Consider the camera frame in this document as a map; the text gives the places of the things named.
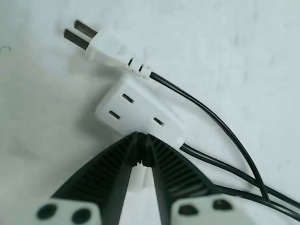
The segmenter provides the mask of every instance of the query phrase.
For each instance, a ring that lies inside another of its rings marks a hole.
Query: metal prong
[[[89,46],[89,43],[86,40],[83,40],[81,37],[73,34],[68,29],[65,29],[64,37],[74,44],[78,45],[79,47],[83,48],[84,50],[86,50],[86,48]]]
[[[87,25],[83,24],[79,20],[75,21],[74,27],[76,30],[79,30],[80,32],[84,33],[90,38],[93,38],[97,34],[97,32],[95,32],[93,29],[89,28]]]

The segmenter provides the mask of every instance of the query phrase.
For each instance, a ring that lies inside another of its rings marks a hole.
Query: black cord
[[[158,83],[168,87],[169,89],[175,91],[176,93],[180,94],[181,96],[185,97],[189,101],[193,102],[196,104],[198,107],[200,107],[202,110],[204,110],[221,128],[222,130],[228,135],[228,137],[233,141],[233,143],[236,145],[236,147],[239,149],[247,163],[249,164],[255,179],[258,182],[259,189],[262,193],[263,198],[266,201],[269,201],[269,196],[268,192],[266,190],[266,187],[263,183],[263,180],[258,172],[258,169],[256,168],[252,158],[249,156],[248,152],[244,148],[244,146],[241,144],[241,142],[238,140],[238,138],[235,136],[235,134],[231,131],[231,129],[212,111],[210,110],[206,105],[204,105],[202,102],[191,96],[190,94],[186,93],[184,90],[181,88],[177,87],[176,85],[172,84],[168,80],[164,79],[160,75],[151,72],[150,78],[157,81]]]
[[[245,181],[249,182],[250,184],[258,187],[258,184],[256,183],[256,180],[253,177],[249,176],[248,174],[244,173],[243,171],[241,171],[241,170],[239,170],[239,169],[237,169],[237,168],[235,168],[235,167],[233,167],[233,166],[231,166],[231,165],[229,165],[225,162],[222,162],[222,161],[220,161],[220,160],[218,160],[214,157],[211,157],[209,155],[206,155],[205,153],[200,152],[199,150],[196,150],[196,149],[190,147],[189,145],[187,145],[185,143],[182,145],[180,150],[182,150],[183,152],[185,152],[185,153],[187,153],[187,154],[189,154],[189,155],[191,155],[191,156],[193,156],[193,157],[195,157],[195,158],[197,158],[197,159],[199,159],[203,162],[209,163],[211,165],[214,165],[216,167],[224,169],[224,170],[226,170],[230,173],[233,173],[236,176],[238,176],[238,177],[244,179]],[[286,202],[290,205],[293,205],[294,207],[300,209],[300,203],[299,202],[283,195],[282,193],[280,193],[280,192],[278,192],[278,191],[276,191],[276,190],[274,190],[274,189],[272,189],[268,186],[266,186],[266,190],[269,194],[271,194],[271,195],[281,199],[282,201],[284,201],[284,202]]]
[[[263,205],[266,205],[272,209],[275,209],[279,212],[282,212],[284,214],[286,214],[287,216],[297,220],[298,222],[300,222],[300,215],[283,206],[283,205],[280,205],[276,202],[273,202],[273,201],[265,201],[262,197],[258,196],[258,195],[254,195],[252,193],[249,193],[249,192],[245,192],[245,191],[240,191],[240,190],[236,190],[236,189],[232,189],[232,188],[228,188],[228,187],[223,187],[223,186],[219,186],[219,185],[216,185],[219,190],[225,194],[225,195],[231,195],[231,196],[237,196],[237,197],[241,197],[241,198],[244,198],[244,199],[248,199],[248,200],[251,200],[253,202],[257,202],[257,203],[260,203],[260,204],[263,204]]]

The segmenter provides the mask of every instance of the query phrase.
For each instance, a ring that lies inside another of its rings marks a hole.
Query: white background
[[[75,19],[111,29],[154,71],[203,101],[240,138],[265,183],[300,201],[299,9],[298,0],[2,0],[0,223],[21,203],[50,196],[120,138],[93,116],[119,72],[87,62],[63,38]],[[153,89],[185,121],[188,144],[249,171],[207,115]],[[215,183],[255,191],[192,161]],[[120,224],[159,224],[154,196],[149,187],[130,192]],[[237,204],[257,224],[297,224],[256,203]]]

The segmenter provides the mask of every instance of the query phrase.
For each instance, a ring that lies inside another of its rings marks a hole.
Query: extension outlet
[[[96,117],[121,135],[151,134],[175,149],[184,143],[181,119],[130,74],[123,75],[98,105]]]

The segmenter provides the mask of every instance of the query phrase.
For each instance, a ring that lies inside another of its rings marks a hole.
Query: power plug
[[[107,92],[95,115],[121,135],[151,134],[175,149],[184,143],[181,119],[130,74],[124,74]]]
[[[85,55],[88,60],[96,60],[111,67],[125,68],[139,77],[150,76],[149,67],[134,56],[110,31],[96,32],[78,20],[75,21],[74,28],[91,38],[91,41],[82,39],[68,29],[65,29],[64,37],[86,50]]]

